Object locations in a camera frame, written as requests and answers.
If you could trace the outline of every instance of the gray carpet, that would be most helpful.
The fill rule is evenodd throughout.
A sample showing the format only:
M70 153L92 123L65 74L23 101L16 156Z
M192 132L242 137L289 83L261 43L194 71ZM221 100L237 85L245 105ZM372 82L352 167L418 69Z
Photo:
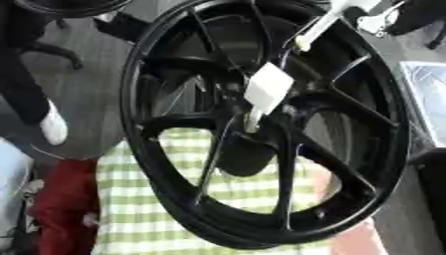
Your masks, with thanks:
M136 17L151 21L177 2L181 0L139 0L128 10ZM105 152L122 139L118 87L130 45L98 33L89 19L69 22L72 29L68 31L51 26L44 41L76 51L85 61L84 69L73 71L66 60L57 57L25 56L44 91L67 118L71 129L69 141L60 147L48 146L37 129L23 126L0 102L0 135L12 137L41 163L54 163L55 160L34 147L57 156L86 158ZM367 38L392 68L401 60L441 62L446 58L446 46L436 51L424 48L436 29L438 26L434 25L397 40ZM395 194L375 219L390 255L444 254L426 210L415 169L407 169Z

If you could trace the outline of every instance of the green checkered cloth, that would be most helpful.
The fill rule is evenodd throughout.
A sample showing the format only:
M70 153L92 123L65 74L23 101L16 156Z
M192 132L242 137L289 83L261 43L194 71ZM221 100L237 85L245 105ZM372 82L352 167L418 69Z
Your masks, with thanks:
M178 171L196 184L211 139L212 134L206 130L176 128L166 131L160 137L160 143ZM300 210L315 205L321 199L312 176L324 169L304 158L297 159L296 168L293 206ZM212 176L208 194L236 208L272 212L279 197L277 173L274 160L252 177L234 177L218 170ZM329 254L328 242L238 251L196 237L164 210L126 141L101 158L97 181L101 227L93 254Z

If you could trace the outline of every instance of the chair leg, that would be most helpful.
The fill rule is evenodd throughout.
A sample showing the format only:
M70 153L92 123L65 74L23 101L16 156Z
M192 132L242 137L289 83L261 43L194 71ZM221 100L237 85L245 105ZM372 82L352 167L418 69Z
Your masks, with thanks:
M70 28L70 25L64 19L57 19L56 25L58 25L58 27L62 30Z
M438 36L430 43L427 44L427 48L430 50L437 49L438 46L443 42L443 40L446 38L446 20L443 21L443 28L441 29Z
M81 58L73 51L63 49L61 47L49 45L42 42L35 42L27 47L27 52L41 52L50 55L60 56L71 61L73 69L78 70L84 67Z

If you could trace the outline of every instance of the wheel rim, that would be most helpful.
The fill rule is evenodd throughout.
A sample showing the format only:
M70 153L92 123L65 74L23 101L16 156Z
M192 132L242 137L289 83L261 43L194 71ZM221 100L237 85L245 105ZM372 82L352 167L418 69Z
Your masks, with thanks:
M292 38L320 14L318 8L287 0L258 0L256 3L235 0L192 1L160 17L134 47L122 80L121 112L124 129L138 163L157 190L161 202L168 200L170 206L167 207L179 208L180 212L169 212L180 223L200 225L203 228L212 227L231 238L258 244L258 248L262 248L259 245L262 243L304 243L328 238L369 217L395 188L407 154L408 124L403 99L391 73L379 56L344 23L336 24L312 50L322 51L327 46L330 50L343 51L342 54L333 56L335 60L329 61L331 57L328 57L326 62L319 61L314 64L312 55L296 56L293 51L287 51L287 46L292 44L286 44L286 39ZM261 54L247 61L247 64L241 64L241 60L231 58L232 56L228 57L207 28L217 17L231 15L240 15L250 20L256 36L263 42L262 47L259 47ZM272 25L274 22L279 26L297 26L292 26L291 32L281 37L283 31L276 31ZM201 38L203 48L210 57L162 56L163 53L172 51L173 46L167 47L170 44L181 45L187 41L180 36L172 38L172 35L178 33L183 36L180 32L185 26ZM283 51L282 47L277 49L278 37L282 38L279 40L280 46L286 46ZM347 60L346 65L333 67L330 64L341 58ZM259 134L251 137L277 151L280 174L280 196L275 211L271 214L256 214L222 204L206 196L205 190L217 160L212 155L219 154L229 133L243 129L244 114L249 111L249 107L240 99L241 92L235 93L228 89L227 85L238 83L243 88L246 86L245 77L249 77L267 61L273 61L286 70L291 66L296 70L296 66L302 65L299 75L292 74L297 79L301 76L314 79L316 75L320 78L312 81L313 84L303 91L297 89L287 100L287 104L297 109L301 115L276 111L263 118ZM211 87L217 88L217 94L224 100L214 104L215 107L207 113L160 118L148 114L141 117L136 99L139 78L141 75L153 75L154 71L164 69L186 70L217 80L220 87L217 88L216 83ZM344 77L355 72L359 72L359 75L367 80L365 85L370 89L375 110L360 104L338 87ZM362 164L357 169L350 169L346 163L304 134L303 129L308 120L315 113L324 110L336 110L369 127L371 139L368 140L367 155L362 157ZM160 146L157 138L169 128L205 128L217 133L211 147L210 159L206 162L198 186L191 185L176 171ZM290 212L290 179L294 174L292 162L296 153L327 167L342 181L342 189L319 206ZM189 227L189 230L206 238L206 235L200 232L203 229ZM210 241L231 246L215 239Z
M56 15L64 18L85 18L117 10L132 0L98 0L98 1L36 1L17 0L18 5L45 15Z

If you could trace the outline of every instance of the person's leg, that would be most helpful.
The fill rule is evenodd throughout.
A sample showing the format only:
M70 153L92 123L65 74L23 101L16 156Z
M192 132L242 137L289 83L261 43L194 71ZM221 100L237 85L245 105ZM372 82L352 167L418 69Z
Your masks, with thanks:
M11 4L0 1L0 94L25 124L37 125L50 105L18 54L8 46L10 8Z
M25 124L39 125L48 142L57 145L67 139L68 126L14 49L26 47L45 31L42 18L0 0L0 94Z

